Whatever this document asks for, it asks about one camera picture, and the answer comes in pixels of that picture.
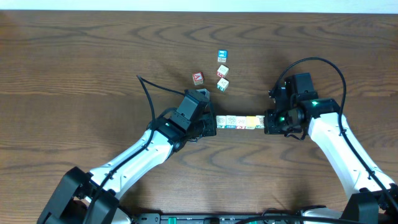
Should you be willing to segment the red sided wooden block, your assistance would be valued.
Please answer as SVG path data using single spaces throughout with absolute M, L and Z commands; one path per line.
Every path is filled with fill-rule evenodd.
M 246 129 L 246 117 L 237 116 L 236 117 L 236 129 Z

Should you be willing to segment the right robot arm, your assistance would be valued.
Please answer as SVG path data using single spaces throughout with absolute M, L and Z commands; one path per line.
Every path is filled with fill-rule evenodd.
M 298 211 L 300 223 L 397 223 L 397 184 L 370 158 L 343 115 L 343 104 L 320 99 L 312 84 L 286 83 L 269 91 L 275 109 L 265 113 L 265 132 L 298 133 L 322 150 L 348 198 L 337 212 L 326 206 Z

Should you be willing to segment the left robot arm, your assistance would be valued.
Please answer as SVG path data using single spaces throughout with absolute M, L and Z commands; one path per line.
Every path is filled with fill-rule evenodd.
M 70 169 L 60 180 L 38 223 L 130 223 L 120 198 L 143 175 L 189 141 L 216 135 L 214 110 L 190 113 L 172 108 L 154 118 L 142 137 L 106 164 L 83 172 Z

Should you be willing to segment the green circle wooden block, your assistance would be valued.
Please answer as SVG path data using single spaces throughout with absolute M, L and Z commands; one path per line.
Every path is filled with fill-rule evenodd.
M 226 116 L 217 115 L 216 125 L 218 129 L 223 129 L 226 127 Z

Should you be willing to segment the yellow top wooden block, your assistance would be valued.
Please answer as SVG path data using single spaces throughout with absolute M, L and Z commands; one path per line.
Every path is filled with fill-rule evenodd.
M 258 120 L 256 116 L 246 117 L 246 129 L 256 129 Z

